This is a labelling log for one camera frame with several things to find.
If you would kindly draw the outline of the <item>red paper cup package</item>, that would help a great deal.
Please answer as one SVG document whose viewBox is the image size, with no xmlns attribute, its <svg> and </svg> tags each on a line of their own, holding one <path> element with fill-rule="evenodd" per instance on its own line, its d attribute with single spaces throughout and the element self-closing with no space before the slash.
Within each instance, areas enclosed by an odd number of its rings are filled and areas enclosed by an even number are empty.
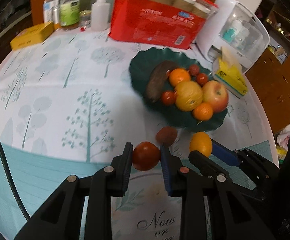
<svg viewBox="0 0 290 240">
<path fill-rule="evenodd" d="M 109 36 L 187 49 L 217 11 L 209 0 L 115 0 Z"/>
</svg>

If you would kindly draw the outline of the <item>small orange mandarin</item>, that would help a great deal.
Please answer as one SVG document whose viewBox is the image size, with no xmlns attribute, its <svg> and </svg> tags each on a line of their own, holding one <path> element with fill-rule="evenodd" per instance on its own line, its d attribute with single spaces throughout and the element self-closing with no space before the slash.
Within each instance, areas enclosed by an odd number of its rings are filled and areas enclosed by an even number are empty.
<svg viewBox="0 0 290 240">
<path fill-rule="evenodd" d="M 192 111 L 192 115 L 199 121 L 208 121 L 213 116 L 213 108 L 209 103 L 202 102 Z"/>
</svg>

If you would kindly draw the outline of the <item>dark red plum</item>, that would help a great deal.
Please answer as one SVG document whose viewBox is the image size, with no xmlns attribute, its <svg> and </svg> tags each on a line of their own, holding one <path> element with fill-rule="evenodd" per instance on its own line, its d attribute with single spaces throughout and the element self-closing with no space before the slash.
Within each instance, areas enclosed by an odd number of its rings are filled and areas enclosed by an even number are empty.
<svg viewBox="0 0 290 240">
<path fill-rule="evenodd" d="M 200 67 L 196 64 L 192 64 L 190 65 L 188 71 L 191 76 L 197 76 L 200 73 Z"/>
</svg>

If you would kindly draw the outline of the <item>tree pattern tablecloth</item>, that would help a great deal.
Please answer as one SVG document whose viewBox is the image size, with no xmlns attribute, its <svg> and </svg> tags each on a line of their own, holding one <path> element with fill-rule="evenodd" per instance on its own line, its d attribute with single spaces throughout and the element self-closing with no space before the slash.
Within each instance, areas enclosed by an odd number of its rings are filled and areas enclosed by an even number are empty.
<svg viewBox="0 0 290 240">
<path fill-rule="evenodd" d="M 0 64 L 0 141 L 30 215 L 67 176 L 93 175 L 126 142 L 157 145 L 157 132 L 169 124 L 145 107 L 128 70 L 150 47 L 116 42 L 108 31 L 57 31 L 44 43 L 11 51 Z M 278 165 L 266 114 L 248 86 L 242 99 L 229 94 L 224 123 L 209 135 Z M 0 232 L 13 239 L 25 222 L 0 160 Z"/>
</svg>

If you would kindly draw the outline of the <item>dark red lychee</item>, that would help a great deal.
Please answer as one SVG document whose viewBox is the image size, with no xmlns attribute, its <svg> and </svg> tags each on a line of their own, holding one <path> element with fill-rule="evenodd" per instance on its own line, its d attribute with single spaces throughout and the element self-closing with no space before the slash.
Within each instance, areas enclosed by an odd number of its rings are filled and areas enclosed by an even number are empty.
<svg viewBox="0 0 290 240">
<path fill-rule="evenodd" d="M 161 128 L 155 136 L 158 143 L 171 146 L 178 136 L 178 131 L 174 127 L 166 126 Z"/>
</svg>

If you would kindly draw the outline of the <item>small red cherry tomato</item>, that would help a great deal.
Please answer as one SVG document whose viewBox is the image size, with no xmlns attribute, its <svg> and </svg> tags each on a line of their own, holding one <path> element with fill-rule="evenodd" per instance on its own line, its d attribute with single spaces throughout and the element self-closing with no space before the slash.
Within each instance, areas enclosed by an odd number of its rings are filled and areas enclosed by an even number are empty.
<svg viewBox="0 0 290 240">
<path fill-rule="evenodd" d="M 175 93 L 172 90 L 164 91 L 161 95 L 161 102 L 165 106 L 172 106 L 176 101 Z"/>
</svg>

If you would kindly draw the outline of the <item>small glass jar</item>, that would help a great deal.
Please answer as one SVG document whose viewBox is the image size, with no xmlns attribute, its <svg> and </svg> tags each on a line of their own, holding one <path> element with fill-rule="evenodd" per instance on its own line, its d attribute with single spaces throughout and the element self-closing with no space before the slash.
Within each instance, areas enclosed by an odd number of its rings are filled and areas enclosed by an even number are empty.
<svg viewBox="0 0 290 240">
<path fill-rule="evenodd" d="M 91 10 L 83 10 L 79 13 L 79 25 L 86 29 L 91 25 Z"/>
</svg>

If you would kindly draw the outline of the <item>round white placemat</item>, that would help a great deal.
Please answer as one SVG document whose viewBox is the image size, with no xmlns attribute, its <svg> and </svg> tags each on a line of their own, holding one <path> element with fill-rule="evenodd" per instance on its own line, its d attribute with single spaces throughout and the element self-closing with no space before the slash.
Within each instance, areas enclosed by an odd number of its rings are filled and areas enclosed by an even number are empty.
<svg viewBox="0 0 290 240">
<path fill-rule="evenodd" d="M 179 239 L 180 222 L 181 198 L 168 196 L 158 167 L 133 168 L 125 195 L 111 197 L 113 239 Z"/>
</svg>

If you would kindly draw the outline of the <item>overripe dark banana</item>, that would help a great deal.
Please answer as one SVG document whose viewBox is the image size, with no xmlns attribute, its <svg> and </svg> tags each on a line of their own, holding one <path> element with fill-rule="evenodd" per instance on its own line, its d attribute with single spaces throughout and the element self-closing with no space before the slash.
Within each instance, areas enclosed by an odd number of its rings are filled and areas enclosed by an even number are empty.
<svg viewBox="0 0 290 240">
<path fill-rule="evenodd" d="M 178 68 L 178 65 L 175 62 L 167 60 L 159 63 L 152 70 L 145 90 L 145 98 L 149 102 L 155 103 L 159 100 L 169 73 L 176 68 Z"/>
</svg>

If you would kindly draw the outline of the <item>yellow lemon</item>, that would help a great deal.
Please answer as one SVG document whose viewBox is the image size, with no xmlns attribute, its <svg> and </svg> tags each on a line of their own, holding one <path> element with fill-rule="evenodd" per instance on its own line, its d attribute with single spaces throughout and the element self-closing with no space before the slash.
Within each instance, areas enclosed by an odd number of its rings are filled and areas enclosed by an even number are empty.
<svg viewBox="0 0 290 240">
<path fill-rule="evenodd" d="M 203 100 L 202 88 L 195 81 L 182 81 L 174 88 L 175 105 L 184 112 L 190 112 L 198 107 Z"/>
</svg>

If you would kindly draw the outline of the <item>large orange mandarin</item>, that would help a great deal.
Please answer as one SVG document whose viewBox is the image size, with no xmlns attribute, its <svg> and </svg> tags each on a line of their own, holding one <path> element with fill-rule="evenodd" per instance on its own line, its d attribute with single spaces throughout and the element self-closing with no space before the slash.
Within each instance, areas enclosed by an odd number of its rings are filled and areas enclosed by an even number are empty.
<svg viewBox="0 0 290 240">
<path fill-rule="evenodd" d="M 182 81 L 191 81 L 189 72 L 184 68 L 176 68 L 169 74 L 169 83 L 172 87 L 175 87 Z"/>
</svg>

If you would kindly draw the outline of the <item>small yellow orange kumquat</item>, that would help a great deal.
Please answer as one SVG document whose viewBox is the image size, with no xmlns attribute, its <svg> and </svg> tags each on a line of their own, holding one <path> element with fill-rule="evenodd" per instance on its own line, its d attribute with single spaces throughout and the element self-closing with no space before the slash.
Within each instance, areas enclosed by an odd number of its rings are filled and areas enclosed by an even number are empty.
<svg viewBox="0 0 290 240">
<path fill-rule="evenodd" d="M 209 157 L 212 153 L 212 140 L 205 132 L 194 133 L 189 143 L 189 151 L 198 151 Z"/>
</svg>

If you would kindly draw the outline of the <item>red yellow apple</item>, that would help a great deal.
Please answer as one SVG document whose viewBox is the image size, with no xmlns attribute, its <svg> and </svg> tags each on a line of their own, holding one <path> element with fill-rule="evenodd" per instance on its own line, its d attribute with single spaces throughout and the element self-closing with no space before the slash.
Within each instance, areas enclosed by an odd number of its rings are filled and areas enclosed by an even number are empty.
<svg viewBox="0 0 290 240">
<path fill-rule="evenodd" d="M 220 113 L 227 108 L 229 95 L 226 87 L 218 81 L 208 81 L 202 87 L 203 102 L 209 103 L 214 113 Z"/>
</svg>

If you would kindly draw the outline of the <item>white cosmetics storage box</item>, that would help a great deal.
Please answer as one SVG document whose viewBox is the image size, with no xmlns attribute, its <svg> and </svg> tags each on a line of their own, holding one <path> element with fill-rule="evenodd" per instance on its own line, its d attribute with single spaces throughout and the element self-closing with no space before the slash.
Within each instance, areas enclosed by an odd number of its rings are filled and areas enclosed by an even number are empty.
<svg viewBox="0 0 290 240">
<path fill-rule="evenodd" d="M 237 0 L 216 0 L 218 11 L 208 17 L 195 43 L 204 58 L 213 62 L 227 48 L 247 72 L 270 42 L 268 31 L 245 5 Z"/>
</svg>

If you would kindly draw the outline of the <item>white blue medicine box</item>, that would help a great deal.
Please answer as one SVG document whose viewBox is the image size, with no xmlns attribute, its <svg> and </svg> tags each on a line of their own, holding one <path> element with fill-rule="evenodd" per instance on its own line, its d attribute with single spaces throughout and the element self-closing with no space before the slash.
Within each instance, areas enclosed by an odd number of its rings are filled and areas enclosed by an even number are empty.
<svg viewBox="0 0 290 240">
<path fill-rule="evenodd" d="M 43 18 L 44 23 L 53 22 L 60 23 L 60 5 L 59 0 L 45 0 L 43 2 Z"/>
</svg>

